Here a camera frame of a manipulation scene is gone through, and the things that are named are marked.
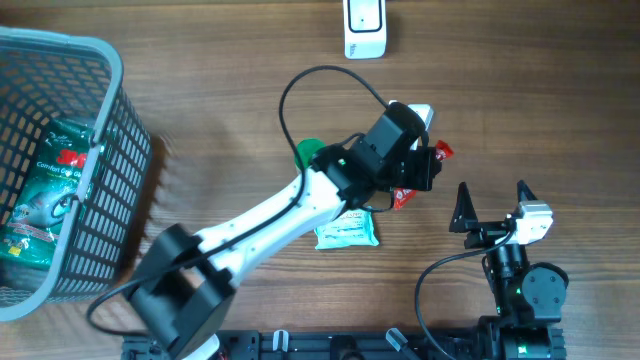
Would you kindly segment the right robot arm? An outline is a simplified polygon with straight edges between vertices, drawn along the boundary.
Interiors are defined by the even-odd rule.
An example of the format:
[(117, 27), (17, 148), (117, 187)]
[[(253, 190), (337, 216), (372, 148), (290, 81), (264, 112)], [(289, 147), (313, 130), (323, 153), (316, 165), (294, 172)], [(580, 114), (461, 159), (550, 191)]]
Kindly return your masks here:
[(553, 211), (524, 181), (517, 183), (517, 206), (505, 219), (481, 222), (467, 185), (458, 186), (449, 230), (467, 235), (468, 250), (485, 252), (482, 267), (494, 296), (495, 316), (482, 316), (469, 354), (474, 359), (565, 359), (561, 321), (569, 278), (548, 262), (532, 264), (526, 247), (542, 240)]

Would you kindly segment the red snack packet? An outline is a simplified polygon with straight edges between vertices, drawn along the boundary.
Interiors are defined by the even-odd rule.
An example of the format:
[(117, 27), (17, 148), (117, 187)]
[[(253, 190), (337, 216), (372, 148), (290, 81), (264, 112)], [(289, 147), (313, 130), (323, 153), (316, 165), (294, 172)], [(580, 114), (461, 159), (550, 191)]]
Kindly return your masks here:
[[(444, 161), (454, 156), (453, 149), (444, 141), (438, 140), (435, 145), (435, 158)], [(394, 210), (403, 208), (417, 194), (416, 190), (396, 188), (394, 190)]]

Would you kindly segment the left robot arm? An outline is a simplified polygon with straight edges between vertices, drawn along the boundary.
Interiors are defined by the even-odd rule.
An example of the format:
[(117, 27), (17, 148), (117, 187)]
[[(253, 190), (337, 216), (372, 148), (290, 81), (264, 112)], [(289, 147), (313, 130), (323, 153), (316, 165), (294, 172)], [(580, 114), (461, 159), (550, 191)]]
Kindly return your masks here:
[(378, 192), (428, 191), (441, 169), (429, 146), (434, 110), (392, 101), (350, 147), (327, 145), (283, 190), (247, 212), (194, 234), (161, 232), (125, 298), (171, 359), (205, 359), (242, 281), (307, 232), (361, 209)]

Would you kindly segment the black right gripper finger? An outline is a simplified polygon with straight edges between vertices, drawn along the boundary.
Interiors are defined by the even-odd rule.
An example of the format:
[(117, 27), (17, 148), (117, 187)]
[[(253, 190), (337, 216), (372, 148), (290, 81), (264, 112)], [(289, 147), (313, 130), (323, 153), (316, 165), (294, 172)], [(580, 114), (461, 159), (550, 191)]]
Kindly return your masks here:
[(458, 186), (456, 206), (451, 218), (449, 231), (466, 233), (478, 229), (478, 217), (475, 212), (468, 186), (461, 182)]
[(536, 201), (537, 197), (524, 180), (517, 182), (517, 198), (519, 202)]

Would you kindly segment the teal wet wipes pack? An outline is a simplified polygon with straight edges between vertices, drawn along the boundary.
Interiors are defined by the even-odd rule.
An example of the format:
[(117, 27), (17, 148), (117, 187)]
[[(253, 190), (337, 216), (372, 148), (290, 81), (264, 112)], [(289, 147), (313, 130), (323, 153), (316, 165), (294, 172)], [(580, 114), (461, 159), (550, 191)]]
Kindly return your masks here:
[(346, 211), (327, 225), (314, 230), (316, 250), (332, 250), (350, 246), (378, 246), (373, 216), (363, 210)]

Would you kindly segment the green lid jar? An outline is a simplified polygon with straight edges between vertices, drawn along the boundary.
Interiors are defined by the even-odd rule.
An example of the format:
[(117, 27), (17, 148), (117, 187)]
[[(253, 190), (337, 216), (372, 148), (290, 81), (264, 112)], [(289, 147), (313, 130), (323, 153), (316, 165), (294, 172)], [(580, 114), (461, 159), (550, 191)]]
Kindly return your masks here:
[(323, 149), (326, 144), (318, 138), (306, 138), (297, 145), (300, 158), (294, 158), (296, 170), (300, 172), (309, 167), (316, 152)]

